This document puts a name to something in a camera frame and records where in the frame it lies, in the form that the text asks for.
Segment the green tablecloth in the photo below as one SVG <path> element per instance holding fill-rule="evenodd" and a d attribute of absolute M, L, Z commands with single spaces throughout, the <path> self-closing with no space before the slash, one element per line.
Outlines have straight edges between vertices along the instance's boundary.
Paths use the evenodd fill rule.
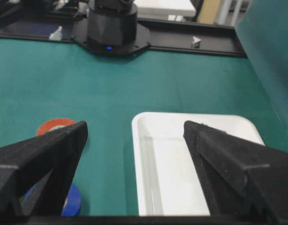
<path fill-rule="evenodd" d="M 247 59 L 147 51 L 126 59 L 79 46 L 0 39 L 0 146 L 53 118 L 85 120 L 74 183 L 82 215 L 137 214 L 131 121 L 141 112 L 236 114 L 269 146 L 288 134 Z"/>

